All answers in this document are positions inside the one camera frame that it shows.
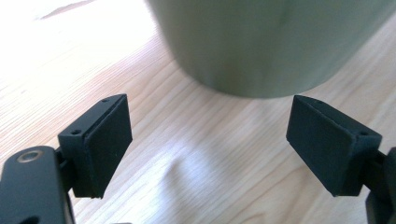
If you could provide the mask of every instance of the wood grain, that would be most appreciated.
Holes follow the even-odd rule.
[[[396,16],[330,81],[304,92],[396,146]],[[286,141],[292,97],[212,91],[177,65],[144,1],[95,1],[4,28],[0,168],[91,105],[128,94],[134,141],[103,200],[73,198],[78,223],[365,223]]]

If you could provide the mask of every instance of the screw hole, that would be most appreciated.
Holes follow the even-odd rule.
[[[28,151],[28,152],[25,152],[25,153],[21,154],[17,158],[17,161],[20,162],[20,163],[25,163],[25,162],[29,162],[29,161],[35,161],[42,154],[43,154],[43,151],[41,151],[41,150]]]
[[[79,133],[81,133],[80,129],[76,129],[73,132],[71,132],[71,134],[73,134],[73,135],[76,135],[76,134],[79,134]]]
[[[38,224],[40,222],[40,218],[38,217],[28,217],[20,224]]]

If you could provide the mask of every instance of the wooden table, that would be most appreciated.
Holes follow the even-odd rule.
[[[98,100],[128,94],[134,141],[103,200],[72,198],[77,223],[365,223],[333,198],[285,138],[292,96],[244,99],[186,76],[144,1],[97,1],[3,27],[0,168]],[[396,146],[396,15],[319,98]]]

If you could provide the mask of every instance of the wooden surface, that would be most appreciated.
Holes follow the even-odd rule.
[[[396,16],[319,98],[396,146]],[[144,1],[97,1],[3,26],[0,168],[91,105],[126,92],[134,134],[103,200],[75,199],[78,223],[365,223],[367,189],[333,198],[289,146],[292,97],[243,99],[177,66]]]

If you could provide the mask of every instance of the green cylindrical object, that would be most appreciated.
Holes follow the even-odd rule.
[[[148,0],[177,62],[199,82],[271,98],[332,77],[394,0]]]

